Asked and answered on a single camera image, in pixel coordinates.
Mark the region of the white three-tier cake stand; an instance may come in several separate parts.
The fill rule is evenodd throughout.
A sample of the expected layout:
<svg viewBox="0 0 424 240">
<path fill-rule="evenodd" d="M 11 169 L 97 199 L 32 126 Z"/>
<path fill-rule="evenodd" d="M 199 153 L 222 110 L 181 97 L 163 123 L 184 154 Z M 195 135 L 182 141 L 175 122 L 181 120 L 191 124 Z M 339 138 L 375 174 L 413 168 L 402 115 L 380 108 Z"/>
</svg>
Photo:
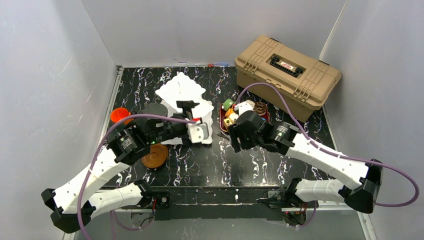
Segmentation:
<svg viewBox="0 0 424 240">
<path fill-rule="evenodd" d="M 161 104 L 167 108 L 168 117 L 181 114 L 188 121 L 196 124 L 187 124 L 188 137 L 175 137 L 163 141 L 164 145 L 182 145 L 186 141 L 194 144 L 210 145 L 213 142 L 213 119 L 214 106 L 211 101 L 203 99 L 202 94 L 206 89 L 201 87 L 193 79 L 178 72 L 171 80 L 155 91 L 160 97 Z"/>
</svg>

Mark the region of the yellow layered cake piece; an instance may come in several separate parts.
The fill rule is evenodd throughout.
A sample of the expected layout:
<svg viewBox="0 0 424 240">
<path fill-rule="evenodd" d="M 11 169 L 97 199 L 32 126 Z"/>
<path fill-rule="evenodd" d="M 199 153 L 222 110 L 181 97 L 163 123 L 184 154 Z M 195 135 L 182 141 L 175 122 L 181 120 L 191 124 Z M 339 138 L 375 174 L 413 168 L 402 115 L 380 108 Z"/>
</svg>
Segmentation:
<svg viewBox="0 0 424 240">
<path fill-rule="evenodd" d="M 224 120 L 223 120 L 223 126 L 224 126 L 224 128 L 226 129 L 226 130 L 228 130 L 228 128 L 232 125 L 233 123 L 228 119 L 228 118 L 225 118 Z"/>
</svg>

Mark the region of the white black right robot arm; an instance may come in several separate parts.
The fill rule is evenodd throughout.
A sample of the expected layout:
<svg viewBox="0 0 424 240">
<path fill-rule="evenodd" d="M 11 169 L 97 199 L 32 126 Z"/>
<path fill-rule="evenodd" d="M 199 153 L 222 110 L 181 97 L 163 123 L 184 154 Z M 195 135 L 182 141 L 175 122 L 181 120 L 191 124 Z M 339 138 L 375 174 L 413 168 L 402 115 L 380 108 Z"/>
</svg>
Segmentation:
<svg viewBox="0 0 424 240">
<path fill-rule="evenodd" d="M 285 200 L 345 203 L 355 211 L 371 214 L 382 184 L 382 163 L 348 159 L 346 155 L 307 139 L 287 122 L 270 124 L 256 112 L 244 112 L 228 127 L 236 153 L 261 147 L 271 153 L 294 158 L 332 176 L 330 180 L 293 179 Z"/>
</svg>

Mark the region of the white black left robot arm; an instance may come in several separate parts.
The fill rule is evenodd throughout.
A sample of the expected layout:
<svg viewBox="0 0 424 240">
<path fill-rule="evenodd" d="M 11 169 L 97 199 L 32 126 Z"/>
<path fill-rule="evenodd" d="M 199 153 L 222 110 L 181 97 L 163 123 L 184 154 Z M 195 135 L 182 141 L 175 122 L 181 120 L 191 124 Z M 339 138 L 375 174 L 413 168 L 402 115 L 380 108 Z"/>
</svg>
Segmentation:
<svg viewBox="0 0 424 240">
<path fill-rule="evenodd" d="M 103 213 L 127 206 L 154 209 L 162 197 L 168 198 L 167 193 L 155 193 L 145 180 L 109 190 L 102 187 L 149 155 L 153 145 L 174 138 L 199 144 L 208 136 L 206 124 L 193 116 L 196 102 L 178 100 L 176 105 L 182 111 L 172 116 L 164 105 L 151 104 L 139 114 L 121 118 L 106 132 L 85 169 L 61 187 L 45 189 L 41 198 L 52 211 L 53 225 L 67 234 L 84 231 Z"/>
</svg>

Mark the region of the white coconut ball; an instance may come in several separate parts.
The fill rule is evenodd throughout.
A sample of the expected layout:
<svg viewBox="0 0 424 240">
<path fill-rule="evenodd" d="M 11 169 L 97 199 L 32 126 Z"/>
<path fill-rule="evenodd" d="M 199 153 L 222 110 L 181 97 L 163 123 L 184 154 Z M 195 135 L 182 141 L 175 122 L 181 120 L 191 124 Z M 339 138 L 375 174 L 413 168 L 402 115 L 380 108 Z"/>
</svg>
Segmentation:
<svg viewBox="0 0 424 240">
<path fill-rule="evenodd" d="M 236 122 L 236 120 L 238 119 L 239 115 L 236 113 L 231 113 L 228 116 L 228 119 L 234 124 Z"/>
</svg>

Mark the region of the chocolate sprinkled donut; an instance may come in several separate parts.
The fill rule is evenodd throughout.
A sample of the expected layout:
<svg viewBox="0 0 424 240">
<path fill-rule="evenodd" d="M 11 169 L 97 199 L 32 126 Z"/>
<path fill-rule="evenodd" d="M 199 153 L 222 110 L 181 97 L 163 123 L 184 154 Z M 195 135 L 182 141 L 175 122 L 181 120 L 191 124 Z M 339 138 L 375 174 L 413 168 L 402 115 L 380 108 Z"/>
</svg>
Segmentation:
<svg viewBox="0 0 424 240">
<path fill-rule="evenodd" d="M 253 111 L 256 112 L 259 116 L 263 116 L 268 112 L 268 106 L 263 102 L 255 102 Z"/>
</svg>

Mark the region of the brown round wooden lid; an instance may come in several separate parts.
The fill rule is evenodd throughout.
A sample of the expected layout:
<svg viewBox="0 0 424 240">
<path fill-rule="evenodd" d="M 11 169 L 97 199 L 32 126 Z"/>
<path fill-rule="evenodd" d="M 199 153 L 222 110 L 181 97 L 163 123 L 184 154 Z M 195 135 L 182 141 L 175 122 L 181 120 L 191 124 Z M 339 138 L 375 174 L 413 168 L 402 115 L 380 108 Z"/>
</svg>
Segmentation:
<svg viewBox="0 0 424 240">
<path fill-rule="evenodd" d="M 161 167 L 169 158 L 169 150 L 163 144 L 155 144 L 150 147 L 150 153 L 141 158 L 141 162 L 146 168 L 157 169 Z"/>
</svg>

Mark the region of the red dessert tray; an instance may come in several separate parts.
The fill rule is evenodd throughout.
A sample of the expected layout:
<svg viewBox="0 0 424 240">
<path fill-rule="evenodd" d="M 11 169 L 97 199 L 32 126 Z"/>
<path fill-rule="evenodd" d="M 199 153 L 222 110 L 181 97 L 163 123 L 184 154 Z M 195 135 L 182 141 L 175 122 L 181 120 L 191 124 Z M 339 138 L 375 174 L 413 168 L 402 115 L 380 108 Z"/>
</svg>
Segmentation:
<svg viewBox="0 0 424 240">
<path fill-rule="evenodd" d="M 246 105 L 250 105 L 247 107 L 247 110 L 253 110 L 262 119 L 266 120 L 268 123 L 270 122 L 270 114 L 268 111 L 268 105 L 263 102 L 254 102 L 252 100 L 245 100 L 242 103 L 242 108 L 246 107 Z M 229 134 L 228 127 L 233 125 L 239 114 L 236 111 L 236 103 L 230 98 L 226 99 L 224 103 L 222 103 L 219 107 L 219 120 L 220 120 L 220 130 L 224 134 Z"/>
</svg>

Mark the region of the green swirl roll cake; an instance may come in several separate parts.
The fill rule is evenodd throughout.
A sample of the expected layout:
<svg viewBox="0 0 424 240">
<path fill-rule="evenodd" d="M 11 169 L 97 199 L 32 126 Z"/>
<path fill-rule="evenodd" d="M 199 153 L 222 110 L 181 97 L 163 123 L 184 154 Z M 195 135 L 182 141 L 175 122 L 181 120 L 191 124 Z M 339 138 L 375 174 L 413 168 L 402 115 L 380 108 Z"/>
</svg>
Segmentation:
<svg viewBox="0 0 424 240">
<path fill-rule="evenodd" d="M 233 104 L 234 104 L 234 101 L 231 100 L 230 98 L 228 98 L 221 105 L 221 109 L 224 110 L 224 111 L 227 111 L 228 109 L 230 109 L 233 106 Z"/>
</svg>

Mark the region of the red blue screwdriver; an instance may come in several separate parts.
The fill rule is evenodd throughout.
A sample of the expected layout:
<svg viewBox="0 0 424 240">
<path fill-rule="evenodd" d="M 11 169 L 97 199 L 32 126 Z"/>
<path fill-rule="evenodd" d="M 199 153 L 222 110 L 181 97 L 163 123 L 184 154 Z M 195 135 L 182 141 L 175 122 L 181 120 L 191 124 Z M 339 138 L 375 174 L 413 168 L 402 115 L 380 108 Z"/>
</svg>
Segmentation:
<svg viewBox="0 0 424 240">
<path fill-rule="evenodd" d="M 229 64 L 225 62 L 208 63 L 207 67 L 228 67 Z"/>
</svg>

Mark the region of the orange plastic cup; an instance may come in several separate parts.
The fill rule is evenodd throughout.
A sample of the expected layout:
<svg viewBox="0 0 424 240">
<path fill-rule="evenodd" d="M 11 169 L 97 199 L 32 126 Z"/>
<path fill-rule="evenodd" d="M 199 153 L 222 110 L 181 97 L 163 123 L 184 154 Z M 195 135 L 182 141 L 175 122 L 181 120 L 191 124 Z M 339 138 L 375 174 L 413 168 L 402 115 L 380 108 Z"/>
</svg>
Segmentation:
<svg viewBox="0 0 424 240">
<path fill-rule="evenodd" d="M 121 121 L 122 119 L 130 116 L 132 113 L 127 110 L 125 107 L 119 107 L 114 109 L 111 113 L 110 113 L 110 120 L 112 123 L 118 123 L 119 121 Z"/>
</svg>

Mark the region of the tan plastic toolbox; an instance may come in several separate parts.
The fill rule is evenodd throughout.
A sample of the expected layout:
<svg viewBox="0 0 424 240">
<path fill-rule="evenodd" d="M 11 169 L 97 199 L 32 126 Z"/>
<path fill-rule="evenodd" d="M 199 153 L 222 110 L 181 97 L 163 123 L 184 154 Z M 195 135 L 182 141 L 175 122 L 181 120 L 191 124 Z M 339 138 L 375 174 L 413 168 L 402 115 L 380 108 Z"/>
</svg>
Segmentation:
<svg viewBox="0 0 424 240">
<path fill-rule="evenodd" d="M 305 122 L 322 108 L 340 70 L 264 35 L 235 58 L 236 83 Z"/>
</svg>

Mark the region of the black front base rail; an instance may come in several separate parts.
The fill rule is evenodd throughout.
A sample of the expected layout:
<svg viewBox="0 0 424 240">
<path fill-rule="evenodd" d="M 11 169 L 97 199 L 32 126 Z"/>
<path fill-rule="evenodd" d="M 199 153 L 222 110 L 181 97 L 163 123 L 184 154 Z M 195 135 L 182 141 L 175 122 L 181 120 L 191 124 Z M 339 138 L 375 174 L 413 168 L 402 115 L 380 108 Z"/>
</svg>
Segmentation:
<svg viewBox="0 0 424 240">
<path fill-rule="evenodd" d="M 295 204 L 285 203 L 282 188 L 154 186 L 156 220 L 266 219 L 282 220 Z"/>
</svg>

